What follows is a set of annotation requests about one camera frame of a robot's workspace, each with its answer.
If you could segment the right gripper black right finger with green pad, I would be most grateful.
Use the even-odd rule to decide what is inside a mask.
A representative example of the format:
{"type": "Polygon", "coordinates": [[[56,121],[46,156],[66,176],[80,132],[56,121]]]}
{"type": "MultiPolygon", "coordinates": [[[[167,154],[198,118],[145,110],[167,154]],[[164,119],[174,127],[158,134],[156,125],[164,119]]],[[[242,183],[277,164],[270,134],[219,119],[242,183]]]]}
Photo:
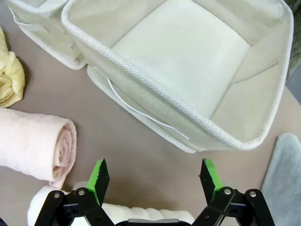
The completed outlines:
{"type": "Polygon", "coordinates": [[[245,193],[224,186],[211,159],[202,160],[199,175],[207,206],[192,223],[193,226],[219,226],[234,218],[240,226],[273,226],[274,220],[258,189],[245,193]]]}

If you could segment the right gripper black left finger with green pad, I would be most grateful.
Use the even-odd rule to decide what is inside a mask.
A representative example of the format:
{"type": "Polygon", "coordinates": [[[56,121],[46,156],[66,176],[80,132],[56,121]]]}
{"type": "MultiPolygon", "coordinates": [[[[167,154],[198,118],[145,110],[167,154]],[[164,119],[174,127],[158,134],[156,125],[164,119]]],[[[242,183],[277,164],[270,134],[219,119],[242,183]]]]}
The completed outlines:
{"type": "Polygon", "coordinates": [[[36,226],[70,226],[76,218],[84,217],[90,226],[113,226],[102,208],[110,181],[105,159],[97,161],[85,187],[65,194],[48,193],[35,222],[36,226]]]}

